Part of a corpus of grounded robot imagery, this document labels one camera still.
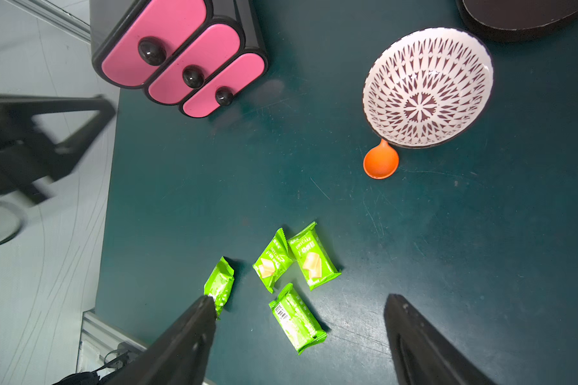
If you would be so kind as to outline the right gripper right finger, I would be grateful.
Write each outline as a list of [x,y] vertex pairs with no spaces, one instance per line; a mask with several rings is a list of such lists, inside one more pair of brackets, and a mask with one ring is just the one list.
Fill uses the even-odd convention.
[[404,296],[388,296],[384,320],[398,383],[493,383]]

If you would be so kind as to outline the black pink drawer cabinet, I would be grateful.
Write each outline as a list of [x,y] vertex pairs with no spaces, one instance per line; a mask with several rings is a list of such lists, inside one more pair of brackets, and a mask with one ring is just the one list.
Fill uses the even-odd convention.
[[91,1],[92,65],[108,83],[204,118],[268,68],[251,1]]

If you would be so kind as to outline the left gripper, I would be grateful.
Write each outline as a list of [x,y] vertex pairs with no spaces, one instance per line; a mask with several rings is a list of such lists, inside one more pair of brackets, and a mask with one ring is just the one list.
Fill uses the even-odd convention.
[[[86,124],[59,143],[35,117],[66,112],[95,112]],[[0,95],[0,197],[12,192],[33,205],[48,199],[35,182],[58,181],[71,174],[93,142],[116,115],[103,96],[91,98]]]

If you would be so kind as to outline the pink drawer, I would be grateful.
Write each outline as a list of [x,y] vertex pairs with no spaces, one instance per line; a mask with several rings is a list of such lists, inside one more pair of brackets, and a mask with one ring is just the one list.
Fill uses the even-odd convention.
[[220,107],[229,106],[242,89],[263,75],[265,69],[262,56],[245,53],[186,100],[181,111],[189,117],[203,118]]
[[101,60],[108,80],[139,88],[204,24],[208,6],[202,0],[147,2]]
[[240,48],[239,33],[224,23],[207,27],[148,87],[152,100],[178,104]]

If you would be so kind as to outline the pink bottom drawer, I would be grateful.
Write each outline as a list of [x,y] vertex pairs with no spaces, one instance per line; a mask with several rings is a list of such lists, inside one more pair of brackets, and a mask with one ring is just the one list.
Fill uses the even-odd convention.
[[189,117],[203,118],[220,107],[229,106],[242,89],[263,75],[265,69],[262,56],[245,53],[186,100],[181,111]]

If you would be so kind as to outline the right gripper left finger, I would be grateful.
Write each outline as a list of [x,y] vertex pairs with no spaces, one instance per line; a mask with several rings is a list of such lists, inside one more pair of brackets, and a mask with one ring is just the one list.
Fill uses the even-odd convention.
[[107,384],[202,384],[216,331],[212,297],[202,295],[142,355]]

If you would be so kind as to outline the pink top drawer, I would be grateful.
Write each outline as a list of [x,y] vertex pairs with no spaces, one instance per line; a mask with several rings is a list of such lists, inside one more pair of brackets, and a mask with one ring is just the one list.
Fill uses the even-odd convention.
[[204,24],[208,6],[202,0],[147,2],[101,60],[108,80],[139,88]]

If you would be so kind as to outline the green cookie packet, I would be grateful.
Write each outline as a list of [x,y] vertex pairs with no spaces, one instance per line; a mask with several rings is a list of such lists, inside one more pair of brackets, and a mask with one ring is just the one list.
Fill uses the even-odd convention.
[[298,355],[327,339],[327,332],[292,283],[285,285],[276,300],[269,303],[269,307]]
[[313,291],[341,276],[328,256],[316,232],[317,223],[310,225],[289,239],[288,245],[298,263],[309,290]]
[[217,319],[228,302],[234,285],[234,269],[222,257],[204,285],[204,295],[213,298]]
[[294,262],[284,229],[279,228],[252,267],[267,291],[273,294],[276,282]]

